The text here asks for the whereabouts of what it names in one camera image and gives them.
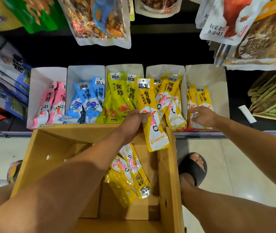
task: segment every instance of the white paper box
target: white paper box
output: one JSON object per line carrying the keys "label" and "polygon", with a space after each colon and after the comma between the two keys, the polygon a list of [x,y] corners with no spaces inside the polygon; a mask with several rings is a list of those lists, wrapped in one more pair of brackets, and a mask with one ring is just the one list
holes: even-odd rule
{"label": "white paper box", "polygon": [[214,64],[187,65],[186,80],[187,84],[207,86],[214,112],[223,117],[230,117],[229,97],[224,67],[216,67]]}
{"label": "white paper box", "polygon": [[153,65],[146,69],[146,78],[154,78],[163,76],[164,74],[180,74],[182,76],[180,93],[181,93],[181,107],[182,115],[187,120],[187,83],[185,78],[186,71],[181,65]]}
{"label": "white paper box", "polygon": [[108,65],[106,66],[105,93],[107,93],[107,88],[109,88],[108,73],[118,72],[139,75],[141,78],[144,78],[143,65],[141,64]]}
{"label": "white paper box", "polygon": [[92,81],[93,77],[105,78],[105,67],[102,65],[79,65],[68,67],[67,89],[66,89],[66,112],[70,109],[76,89],[74,84]]}
{"label": "white paper box", "polygon": [[66,82],[67,68],[42,67],[31,70],[27,128],[33,125],[33,119],[38,113],[44,91],[53,81]]}

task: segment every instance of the sandal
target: sandal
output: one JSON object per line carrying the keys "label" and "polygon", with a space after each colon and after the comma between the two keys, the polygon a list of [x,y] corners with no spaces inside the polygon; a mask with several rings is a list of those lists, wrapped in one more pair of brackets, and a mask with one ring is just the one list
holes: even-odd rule
{"label": "sandal", "polygon": [[203,166],[205,169],[204,171],[193,159],[190,159],[191,155],[195,153],[196,152],[191,152],[187,154],[181,161],[178,167],[178,170],[179,170],[179,174],[182,174],[182,173],[190,174],[195,181],[195,186],[199,186],[203,182],[207,174],[207,163],[205,159],[200,154],[198,154],[199,157],[204,162],[203,163]]}

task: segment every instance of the green snack bag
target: green snack bag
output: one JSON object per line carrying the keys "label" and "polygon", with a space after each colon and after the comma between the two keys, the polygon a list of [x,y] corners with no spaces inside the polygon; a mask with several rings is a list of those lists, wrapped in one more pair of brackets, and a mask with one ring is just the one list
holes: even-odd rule
{"label": "green snack bag", "polygon": [[68,27],[57,0],[3,0],[28,33]]}

